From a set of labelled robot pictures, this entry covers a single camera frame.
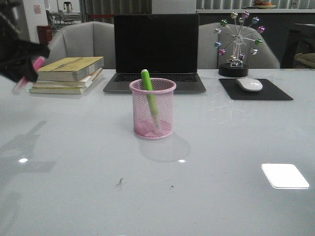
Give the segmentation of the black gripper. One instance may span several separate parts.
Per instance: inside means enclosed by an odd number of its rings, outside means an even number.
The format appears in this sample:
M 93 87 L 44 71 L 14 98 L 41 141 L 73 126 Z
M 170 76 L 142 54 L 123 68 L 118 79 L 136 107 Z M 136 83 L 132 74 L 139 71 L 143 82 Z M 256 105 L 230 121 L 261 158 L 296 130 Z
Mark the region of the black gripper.
M 50 54 L 47 45 L 19 38 L 21 30 L 13 16 L 13 8 L 19 5 L 16 0 L 0 2 L 0 74 L 16 83 L 23 77 L 28 61 Z

